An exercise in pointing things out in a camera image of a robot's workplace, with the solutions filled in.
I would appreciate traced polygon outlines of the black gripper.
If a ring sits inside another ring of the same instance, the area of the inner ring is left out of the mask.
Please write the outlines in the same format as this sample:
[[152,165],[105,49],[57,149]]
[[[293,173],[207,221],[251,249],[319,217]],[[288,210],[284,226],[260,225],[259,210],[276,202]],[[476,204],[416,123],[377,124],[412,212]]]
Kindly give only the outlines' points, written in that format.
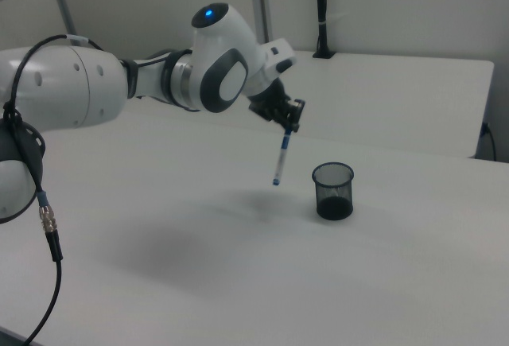
[[248,99],[249,109],[267,122],[274,121],[286,131],[298,132],[305,101],[290,99],[282,81],[273,81],[265,91]]

